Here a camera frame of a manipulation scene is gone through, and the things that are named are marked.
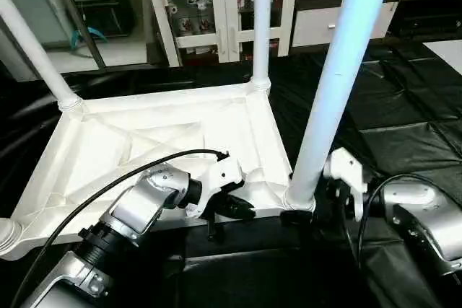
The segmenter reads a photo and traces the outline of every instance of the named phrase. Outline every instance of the white plastic panel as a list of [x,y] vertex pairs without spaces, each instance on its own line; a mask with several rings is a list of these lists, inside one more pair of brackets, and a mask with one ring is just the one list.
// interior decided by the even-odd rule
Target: white plastic panel
[[[117,177],[147,162],[187,149],[229,151],[245,173],[233,192],[248,199],[257,216],[275,215],[291,172],[266,91],[250,84],[113,97],[84,102],[83,113],[64,113],[43,152],[12,221],[20,237],[0,257],[14,260],[42,245],[77,204]],[[190,155],[170,163],[200,176],[215,157]],[[125,181],[95,201],[65,228],[57,242],[78,240],[94,224]],[[156,228],[203,224],[184,210],[165,211]]]

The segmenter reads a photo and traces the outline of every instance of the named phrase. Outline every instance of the white floor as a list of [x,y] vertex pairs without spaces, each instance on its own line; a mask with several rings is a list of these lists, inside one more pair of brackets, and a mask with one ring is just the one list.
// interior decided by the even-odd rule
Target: white floor
[[462,40],[436,41],[424,45],[462,75]]
[[[109,38],[108,43],[96,43],[106,66],[131,65],[147,62],[146,41],[140,33],[123,38]],[[98,70],[87,46],[76,51],[48,51],[48,57],[61,73]]]

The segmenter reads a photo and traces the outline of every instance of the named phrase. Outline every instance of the glass cabinet door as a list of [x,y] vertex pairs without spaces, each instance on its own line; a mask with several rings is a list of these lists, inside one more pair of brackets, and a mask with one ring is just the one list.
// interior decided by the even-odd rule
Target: glass cabinet door
[[152,1],[170,66],[228,61],[225,0]]
[[[253,47],[253,45],[247,43],[253,42],[253,8],[255,0],[226,1],[230,61],[248,60],[252,56],[252,51],[249,50]],[[271,39],[278,39],[280,37],[283,1],[284,0],[271,0]],[[272,40],[271,44],[271,52],[277,51],[279,41]]]
[[12,0],[61,73],[162,63],[151,0]]
[[150,0],[74,0],[106,66],[159,63]]
[[96,70],[98,66],[85,43],[71,45],[77,30],[63,0],[12,0],[19,13],[60,72]]

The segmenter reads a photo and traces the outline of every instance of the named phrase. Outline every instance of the glass door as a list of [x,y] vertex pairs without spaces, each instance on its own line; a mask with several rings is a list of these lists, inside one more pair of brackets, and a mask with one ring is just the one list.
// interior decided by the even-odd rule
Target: glass door
[[[284,0],[271,0],[270,39],[281,37]],[[255,0],[226,0],[230,61],[252,59],[253,5]],[[277,52],[278,40],[271,41],[271,52]]]
[[225,0],[152,0],[170,66],[228,61]]

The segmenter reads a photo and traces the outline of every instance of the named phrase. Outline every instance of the black tarp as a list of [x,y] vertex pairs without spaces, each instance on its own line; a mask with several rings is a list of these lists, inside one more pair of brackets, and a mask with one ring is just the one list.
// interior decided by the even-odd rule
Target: black tarp
[[[284,147],[295,165],[326,53],[270,63],[270,103]],[[246,82],[248,64],[70,76],[83,98]],[[8,217],[59,117],[42,82],[6,83],[0,90],[0,216]],[[333,148],[344,146],[382,178],[418,172],[462,204],[462,77],[423,45],[371,47],[354,85]],[[329,215],[319,196],[319,210]],[[321,230],[282,226],[279,218],[226,224],[225,241],[206,228],[155,232],[114,290],[111,307],[439,307],[401,238],[381,219],[366,234],[367,269],[359,273],[336,221]],[[355,233],[357,225],[351,223]],[[40,269],[68,245],[55,246]],[[0,261],[5,307],[37,250]]]

